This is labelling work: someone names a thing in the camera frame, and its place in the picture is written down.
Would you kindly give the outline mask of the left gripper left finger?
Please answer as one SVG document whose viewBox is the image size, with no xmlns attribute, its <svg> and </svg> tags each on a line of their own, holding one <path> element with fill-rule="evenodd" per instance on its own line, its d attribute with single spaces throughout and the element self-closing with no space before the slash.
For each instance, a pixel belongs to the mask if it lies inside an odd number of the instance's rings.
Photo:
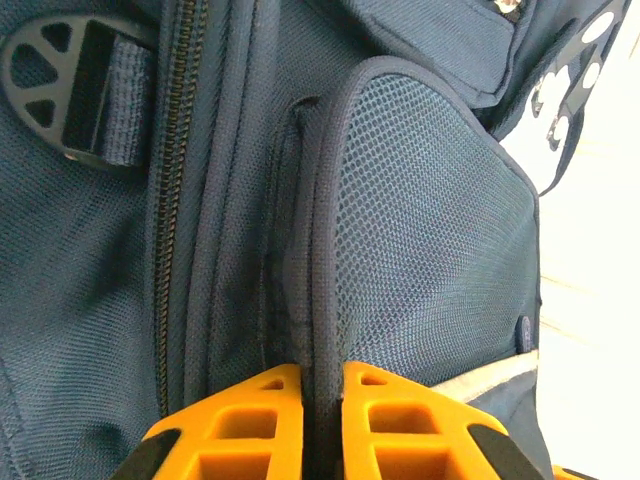
<svg viewBox="0 0 640 480">
<path fill-rule="evenodd" d="M 300 367 L 283 364 L 154 424 L 114 479 L 303 477 Z"/>
</svg>

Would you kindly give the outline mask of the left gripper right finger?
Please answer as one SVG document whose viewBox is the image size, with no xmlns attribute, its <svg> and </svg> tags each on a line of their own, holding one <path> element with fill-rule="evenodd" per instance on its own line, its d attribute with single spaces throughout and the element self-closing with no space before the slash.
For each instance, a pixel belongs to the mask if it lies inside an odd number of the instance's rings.
<svg viewBox="0 0 640 480">
<path fill-rule="evenodd" d="M 362 362 L 344 365 L 347 479 L 539 479 L 491 415 Z"/>
</svg>

